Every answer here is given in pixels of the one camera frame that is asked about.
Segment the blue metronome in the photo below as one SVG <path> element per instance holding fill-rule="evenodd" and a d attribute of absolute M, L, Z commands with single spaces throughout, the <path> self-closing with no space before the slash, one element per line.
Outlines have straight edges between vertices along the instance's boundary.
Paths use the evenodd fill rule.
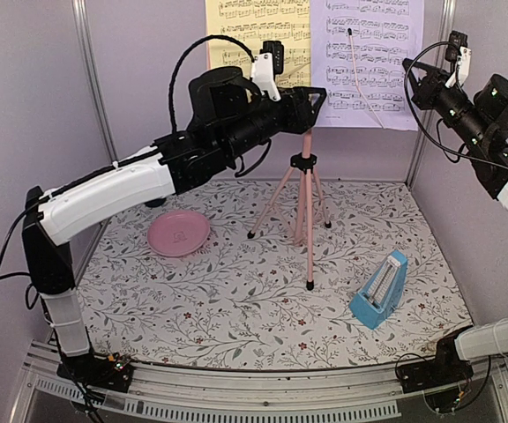
<path fill-rule="evenodd" d="M 394 250 L 350 301 L 350 311 L 361 324 L 375 330 L 399 306 L 406 278 L 407 258 Z"/>

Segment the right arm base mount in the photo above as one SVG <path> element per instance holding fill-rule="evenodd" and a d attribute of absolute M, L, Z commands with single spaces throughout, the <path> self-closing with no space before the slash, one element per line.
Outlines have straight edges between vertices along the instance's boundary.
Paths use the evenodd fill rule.
<path fill-rule="evenodd" d="M 462 360 L 421 360 L 397 366 L 395 374 L 404 393 L 430 390 L 472 379 L 471 364 Z"/>

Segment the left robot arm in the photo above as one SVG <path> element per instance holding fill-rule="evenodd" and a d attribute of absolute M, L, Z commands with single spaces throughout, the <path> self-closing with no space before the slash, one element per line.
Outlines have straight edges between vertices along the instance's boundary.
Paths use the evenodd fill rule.
<path fill-rule="evenodd" d="M 188 89 L 192 118 L 185 130 L 61 188 L 27 193 L 21 237 L 30 279 L 70 370 L 83 382 L 96 382 L 103 365 L 74 293 L 70 240 L 118 212 L 206 184 L 279 133 L 306 133 L 327 95 L 321 87 L 265 87 L 235 66 L 207 71 Z"/>

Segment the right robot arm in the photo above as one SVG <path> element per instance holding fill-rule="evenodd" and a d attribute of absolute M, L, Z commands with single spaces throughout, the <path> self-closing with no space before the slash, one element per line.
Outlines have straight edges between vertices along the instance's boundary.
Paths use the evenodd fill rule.
<path fill-rule="evenodd" d="M 448 85 L 449 72 L 407 58 L 404 90 L 411 110 L 438 113 L 444 125 L 462 140 L 478 182 L 508 211 L 508 79 L 494 74 L 473 98 L 459 84 Z M 428 366 L 436 384 L 448 383 L 462 361 L 483 356 L 508 355 L 508 318 L 458 330 L 444 337 L 442 352 Z"/>

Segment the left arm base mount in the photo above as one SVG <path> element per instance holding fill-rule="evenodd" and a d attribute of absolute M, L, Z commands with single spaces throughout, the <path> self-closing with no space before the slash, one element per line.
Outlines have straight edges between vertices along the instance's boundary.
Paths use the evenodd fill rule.
<path fill-rule="evenodd" d="M 89 352 L 76 357 L 61 355 L 56 374 L 86 386 L 127 393 L 134 367 L 129 358 L 115 353 L 108 358 Z"/>

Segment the purple sheet music page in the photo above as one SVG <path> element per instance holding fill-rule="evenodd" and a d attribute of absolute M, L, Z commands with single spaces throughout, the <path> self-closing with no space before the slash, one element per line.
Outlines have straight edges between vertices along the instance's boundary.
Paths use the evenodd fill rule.
<path fill-rule="evenodd" d="M 310 4 L 310 82 L 327 91 L 319 128 L 416 130 L 403 62 L 422 49 L 424 3 L 324 0 Z"/>

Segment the yellow sheet music page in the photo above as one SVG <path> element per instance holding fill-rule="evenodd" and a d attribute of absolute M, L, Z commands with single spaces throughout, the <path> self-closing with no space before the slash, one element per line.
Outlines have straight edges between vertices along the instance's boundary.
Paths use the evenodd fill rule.
<path fill-rule="evenodd" d="M 257 55 L 264 41 L 285 49 L 279 87 L 310 85 L 310 3 L 308 1 L 207 1 L 206 31 L 230 36 Z"/>

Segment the pink music stand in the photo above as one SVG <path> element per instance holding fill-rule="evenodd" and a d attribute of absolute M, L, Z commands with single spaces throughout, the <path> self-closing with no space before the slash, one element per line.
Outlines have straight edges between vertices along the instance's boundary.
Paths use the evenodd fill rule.
<path fill-rule="evenodd" d="M 274 190 L 270 200 L 266 203 L 264 210 L 260 213 L 256 223 L 252 229 L 247 233 L 247 236 L 252 239 L 262 225 L 266 216 L 271 211 L 278 212 L 280 209 L 276 206 L 276 201 L 285 188 L 286 183 L 294 175 L 294 172 L 299 173 L 299 190 L 297 199 L 297 215 L 294 226 L 289 226 L 288 229 L 292 231 L 293 243 L 299 245 L 302 242 L 307 246 L 307 281 L 306 289 L 311 291 L 314 289 L 314 264 L 313 264 L 313 195 L 318 195 L 319 210 L 322 212 L 325 226 L 331 227 L 331 220 L 328 215 L 328 210 L 325 203 L 324 192 L 322 184 L 318 175 L 318 167 L 316 162 L 317 156 L 312 153 L 312 137 L 308 133 L 303 136 L 302 150 L 293 155 L 290 159 L 290 165 L 280 184 Z"/>

